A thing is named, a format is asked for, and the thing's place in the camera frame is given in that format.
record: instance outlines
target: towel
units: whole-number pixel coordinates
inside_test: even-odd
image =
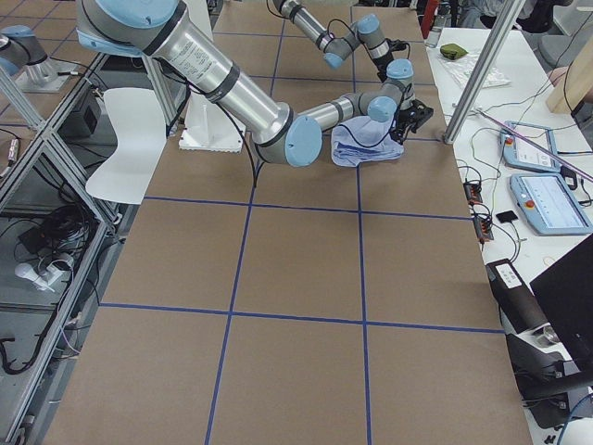
[[[390,130],[392,123],[392,121],[377,122],[368,116],[360,116],[334,127],[332,160],[341,167],[357,167],[361,162],[399,158],[404,152],[401,144],[391,139],[389,135],[379,143]],[[354,134],[356,140],[342,125]]]

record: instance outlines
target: cable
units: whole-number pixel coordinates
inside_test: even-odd
[[[9,230],[12,228],[12,227],[14,227],[15,225],[17,225],[17,224],[19,224],[19,223],[25,223],[25,222],[26,222],[26,223],[33,223],[33,224],[35,224],[35,225],[37,225],[37,226],[41,226],[41,225],[40,225],[40,224],[39,224],[37,221],[34,221],[34,220],[27,220],[27,219],[23,219],[23,220],[14,221],[14,222],[13,222],[13,223],[11,223],[11,224],[10,224],[10,225],[9,225],[9,226],[6,228],[6,229],[4,229],[4,230],[2,231],[2,233],[0,233],[0,239],[2,239],[2,237],[3,237],[4,235],[6,235],[6,233],[7,233],[7,232],[8,232],[8,231],[9,231]]]
[[[66,342],[66,344],[68,345],[68,347],[73,351],[76,352],[77,354],[80,354],[81,352],[79,350],[77,350],[76,348],[74,348],[70,342],[68,341],[68,338],[66,337],[66,333],[64,332],[64,328],[62,326],[60,326],[59,328],[60,332],[62,333],[62,338],[64,338],[64,341]]]
[[[514,256],[511,258],[511,262],[516,262],[517,259],[519,258],[519,255],[521,254],[521,237],[519,236],[519,231],[517,230],[517,227],[515,226],[513,221],[510,221],[509,224],[512,227],[512,230],[514,231],[514,233],[517,235],[517,252],[514,254]]]
[[[99,306],[101,304],[101,298],[99,298],[99,292],[96,290],[96,284],[93,283],[89,278],[85,280],[85,283],[89,283],[93,288],[93,292],[95,293],[96,298],[96,305]]]
[[[2,360],[2,369],[4,370],[5,373],[7,373],[8,375],[19,375],[19,374],[26,372],[28,369],[30,369],[33,366],[33,364],[37,360],[37,356],[39,355],[42,344],[44,343],[44,340],[47,337],[47,333],[49,332],[49,329],[51,328],[51,326],[54,323],[54,321],[56,320],[56,318],[57,318],[57,305],[54,308],[54,310],[52,311],[52,314],[50,315],[49,320],[47,321],[47,324],[44,327],[44,330],[37,336],[37,342],[35,343],[35,348],[33,350],[32,356],[30,357],[30,359],[28,361],[22,362],[22,366],[20,368],[12,367],[12,364],[16,361],[16,359],[11,360],[11,361],[8,359],[8,356],[6,354],[6,349],[4,346],[5,343],[13,342],[16,339],[14,337],[0,338],[0,360]]]
[[[364,145],[362,142],[360,142],[360,141],[359,141],[359,140],[356,138],[356,136],[355,136],[355,135],[354,135],[354,134],[353,134],[353,133],[350,131],[350,129],[349,129],[348,127],[346,127],[346,125],[344,125],[343,123],[338,123],[338,124],[336,125],[336,127],[342,127],[342,128],[345,128],[345,129],[346,129],[346,131],[347,131],[347,133],[348,133],[348,134],[350,135],[350,137],[352,138],[352,140],[353,140],[354,142],[356,142],[356,143],[357,143],[359,146],[361,146],[362,148],[373,148],[373,147],[376,147],[376,146],[378,146],[379,144],[381,144],[381,143],[382,143],[382,142],[385,140],[385,138],[386,138],[387,136],[389,136],[389,134],[391,133],[391,129],[392,129],[392,127],[393,127],[393,124],[395,123],[395,121],[396,121],[396,114],[394,114],[394,115],[393,115],[393,119],[391,120],[391,124],[389,125],[389,128],[387,129],[387,132],[386,132],[386,133],[383,135],[383,137],[382,137],[381,139],[379,139],[379,141],[377,141],[376,143],[374,143],[374,144],[371,144],[371,145],[369,145],[369,146],[367,146],[367,145]]]
[[[171,77],[170,75],[168,75],[167,73],[163,72],[163,75],[165,77],[167,77],[168,79],[171,79],[174,82],[177,83],[184,83],[185,85],[187,85],[190,90],[194,93],[196,93],[197,95],[204,95],[205,93],[195,84],[192,83],[191,81],[189,81],[187,78],[184,78],[181,74],[177,73],[177,72],[173,72],[176,76],[179,77],[179,79],[175,79],[173,77]],[[251,149],[249,148],[249,143],[247,142],[247,140],[245,139],[245,135],[243,134],[243,132],[241,131],[241,129],[239,128],[239,126],[237,125],[237,122],[234,121],[233,117],[231,116],[231,114],[221,106],[221,104],[216,104],[216,106],[224,113],[224,115],[227,117],[227,119],[231,122],[231,124],[233,125],[234,129],[237,131],[237,133],[239,134],[239,137],[241,137],[241,141],[243,142],[243,145],[245,146],[247,155],[249,156],[249,164],[251,166],[251,179],[252,179],[252,185],[254,188],[256,188],[258,186],[258,173],[256,172],[256,165],[255,165],[255,160],[253,158],[253,154],[251,153]]]
[[[101,153],[97,153],[96,151],[92,150],[91,148],[89,148],[88,146],[84,146],[83,144],[78,144],[76,142],[67,142],[66,143],[68,146],[77,146],[78,148],[81,148],[85,151],[88,151],[89,153],[94,154],[95,156],[97,156],[98,158],[102,158],[102,159],[107,159],[108,156],[102,155]]]
[[[517,241],[515,240],[515,238],[512,237],[512,235],[507,232],[505,229],[503,229],[501,226],[499,226],[498,224],[496,224],[495,222],[492,223],[493,227],[496,227],[497,229],[499,229],[504,235],[508,236],[509,239],[512,241],[512,245],[513,245],[513,250],[512,250],[512,256],[510,261],[514,262],[517,260],[517,257],[519,257],[519,251],[520,251],[520,247],[517,244]]]
[[[578,201],[578,203],[583,207],[591,207],[591,204],[593,203],[593,199],[591,199],[591,195],[585,189],[585,180],[583,178],[581,178],[580,183],[581,183],[581,188],[583,189],[583,192],[585,193],[585,195],[587,195],[587,199],[584,201]]]
[[[10,132],[9,130],[5,130],[4,128],[0,128],[0,132],[2,133],[8,133],[10,135],[12,135],[13,137],[17,138],[20,140],[20,137],[18,137],[15,133]]]
[[[591,397],[593,397],[593,394],[587,394],[583,399],[579,400],[578,403],[570,411],[568,417],[566,418],[566,422],[564,422],[564,426],[562,427],[560,435],[558,436],[558,441],[556,442],[556,445],[561,445],[562,439],[564,438],[564,434],[566,433],[566,428],[568,427],[568,424],[571,422],[571,420],[573,420],[576,410],[578,410],[579,406],[581,406],[581,404],[585,403],[585,401],[587,399],[590,399]]]
[[[354,31],[352,30],[352,28],[350,28],[350,25],[348,25],[345,21],[343,21],[342,19],[331,19],[330,21],[327,22],[327,31],[330,32],[330,27],[332,26],[332,23],[341,23],[343,24],[347,30],[350,31],[350,33],[354,34]]]
[[[278,14],[276,14],[274,11],[271,10],[270,0],[266,0],[266,8],[268,8],[268,11],[270,11],[270,14],[272,14],[274,17],[277,17],[278,19],[286,20],[286,17],[279,16]]]
[[[484,127],[484,128],[480,128],[478,131],[476,131],[474,134],[472,134],[472,137],[470,138],[470,147],[472,148],[472,157],[473,157],[473,159],[475,159],[476,161],[480,162],[481,164],[484,164],[487,167],[490,167],[491,169],[493,169],[494,171],[496,171],[496,173],[497,173],[497,179],[498,179],[502,175],[502,172],[499,169],[500,163],[498,164],[498,167],[495,167],[494,165],[489,164],[485,160],[481,160],[481,159],[479,159],[478,157],[475,156],[475,145],[473,144],[474,143],[474,140],[475,140],[475,137],[479,133],[481,133],[483,131],[488,131],[488,130],[499,133],[499,131],[496,128]]]
[[[65,59],[63,59],[63,58],[57,58],[57,57],[54,57],[54,56],[51,56],[50,58],[51,58],[52,60],[57,60],[58,62],[72,63],[72,64],[74,64],[74,65],[80,65],[81,67],[85,67],[86,69],[88,69],[88,70],[91,72],[91,74],[94,74],[94,75],[95,75],[95,77],[96,77],[96,78],[99,80],[99,82],[101,82],[101,83],[102,83],[102,84],[105,86],[105,89],[106,89],[106,90],[108,90],[108,89],[109,89],[109,87],[107,86],[107,84],[105,83],[105,81],[104,81],[104,80],[101,78],[101,76],[99,76],[99,75],[96,73],[95,69],[93,69],[93,68],[89,67],[88,65],[84,65],[84,64],[83,64],[83,63],[81,63],[81,62],[73,62],[73,61],[71,61],[71,60],[65,60]]]

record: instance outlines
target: white table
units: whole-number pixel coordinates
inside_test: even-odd
[[[456,43],[468,51],[479,51],[484,45],[488,33],[488,30],[444,29],[439,44]],[[435,76],[442,108],[446,115],[451,115],[454,110],[453,104],[459,101],[462,90],[447,72],[444,65],[437,60],[441,57],[438,48],[427,48],[427,52]],[[483,110],[493,105],[522,102],[527,97],[534,95],[547,81],[547,75],[541,69],[532,49],[525,41],[523,35],[517,31],[510,33],[495,65],[511,80],[511,83],[506,86],[483,89],[475,104],[476,107],[480,107]],[[534,105],[530,107],[523,117],[524,122],[545,125],[551,128],[560,128],[574,123],[569,115],[555,115],[548,111],[546,99],[551,91],[552,88],[550,87],[535,99]],[[529,100],[521,105],[492,108],[487,113],[500,121],[518,121],[531,102],[532,100]],[[470,139],[475,132],[485,127],[495,128],[494,124],[481,116],[470,117],[464,123],[461,133],[455,141],[454,148],[458,159],[462,159],[468,165],[475,167],[482,173],[484,178],[493,178],[496,176],[496,171],[473,158],[470,144]],[[559,151],[590,151],[587,141],[576,126],[555,131],[554,136]],[[476,157],[494,166],[498,165],[500,159],[498,132],[480,132],[474,139],[474,146]],[[593,156],[572,156],[567,157],[567,159],[581,169],[587,172],[593,172]],[[520,217],[519,221],[514,224],[520,237],[525,240],[522,243],[521,254],[514,263],[514,266],[524,281],[529,283],[555,260],[584,239],[584,237],[537,235],[527,224],[521,211],[517,209],[514,198],[511,196],[509,176],[521,171],[506,167],[504,161],[500,164],[499,169],[502,175],[498,179],[494,194],[495,181],[486,181],[483,183],[482,196],[485,204],[492,210],[493,214],[504,210],[514,210]],[[461,169],[462,178],[465,177],[465,170]],[[475,179],[477,175],[469,172],[468,177]],[[593,184],[586,183],[586,188],[589,193],[593,192]],[[578,199],[586,198],[580,187],[575,193]],[[588,208],[586,214],[589,219],[593,219],[593,209]],[[514,235],[510,227],[505,227],[505,229]],[[483,251],[484,263],[501,258],[510,258],[513,252],[511,240],[502,234],[499,229],[494,228],[493,230],[495,240],[485,245]],[[560,350],[566,355],[566,351],[563,348],[549,348],[546,349],[546,352],[553,350]],[[535,444],[542,443],[548,435],[556,435],[558,437],[558,432],[553,431],[553,429],[543,430],[539,428],[529,412],[526,412],[526,415]],[[562,445],[586,445],[592,442],[593,419],[583,419],[573,421],[570,424],[562,440]]]

